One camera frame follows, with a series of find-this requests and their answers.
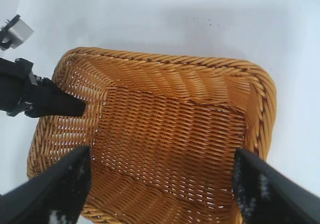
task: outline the black mount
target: black mount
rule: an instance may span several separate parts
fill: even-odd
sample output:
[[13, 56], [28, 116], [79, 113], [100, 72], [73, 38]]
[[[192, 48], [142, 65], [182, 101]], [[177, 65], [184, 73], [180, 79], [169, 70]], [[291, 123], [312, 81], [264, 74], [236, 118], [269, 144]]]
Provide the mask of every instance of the black mount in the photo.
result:
[[33, 63], [19, 58], [15, 63], [0, 58], [0, 109], [8, 116], [25, 112], [37, 118], [48, 115], [82, 116], [86, 104], [50, 79], [32, 73]]

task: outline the wicker basket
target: wicker basket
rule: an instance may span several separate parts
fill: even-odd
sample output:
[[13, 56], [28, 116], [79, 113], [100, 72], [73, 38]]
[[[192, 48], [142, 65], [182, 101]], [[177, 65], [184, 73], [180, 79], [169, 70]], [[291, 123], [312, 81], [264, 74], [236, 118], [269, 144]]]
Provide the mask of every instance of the wicker basket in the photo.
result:
[[81, 118], [44, 117], [28, 176], [90, 145], [95, 223], [241, 223], [232, 194], [234, 151], [266, 158], [276, 89], [243, 60], [77, 48], [54, 82], [87, 102]]

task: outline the white table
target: white table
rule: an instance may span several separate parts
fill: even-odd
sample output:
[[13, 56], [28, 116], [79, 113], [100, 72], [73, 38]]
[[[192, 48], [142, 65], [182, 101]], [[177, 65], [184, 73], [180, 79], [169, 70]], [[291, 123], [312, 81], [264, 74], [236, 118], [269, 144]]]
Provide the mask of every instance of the white table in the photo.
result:
[[[34, 35], [5, 57], [51, 76], [77, 46], [172, 55], [241, 58], [277, 85], [268, 162], [320, 195], [320, 0], [20, 0]], [[0, 193], [27, 180], [36, 119], [0, 116]]]

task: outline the wicker weave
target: wicker weave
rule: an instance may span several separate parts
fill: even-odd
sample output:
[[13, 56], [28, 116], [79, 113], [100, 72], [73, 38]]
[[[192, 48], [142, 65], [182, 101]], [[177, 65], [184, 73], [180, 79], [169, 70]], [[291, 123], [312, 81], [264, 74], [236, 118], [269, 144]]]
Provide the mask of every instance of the wicker weave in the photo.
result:
[[276, 89], [243, 60], [77, 48], [54, 82], [87, 102], [81, 118], [40, 119], [28, 176], [92, 146], [83, 216], [95, 223], [241, 223], [234, 151], [266, 158]]

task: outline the metal bracket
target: metal bracket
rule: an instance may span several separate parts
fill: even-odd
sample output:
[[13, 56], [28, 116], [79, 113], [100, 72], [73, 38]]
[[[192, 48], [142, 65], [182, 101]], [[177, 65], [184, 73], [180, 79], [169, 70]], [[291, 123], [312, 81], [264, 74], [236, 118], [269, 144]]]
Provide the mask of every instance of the metal bracket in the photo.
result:
[[0, 49], [7, 50], [10, 47], [15, 49], [23, 44], [34, 31], [16, 15], [11, 21], [6, 21], [7, 25], [0, 30]]

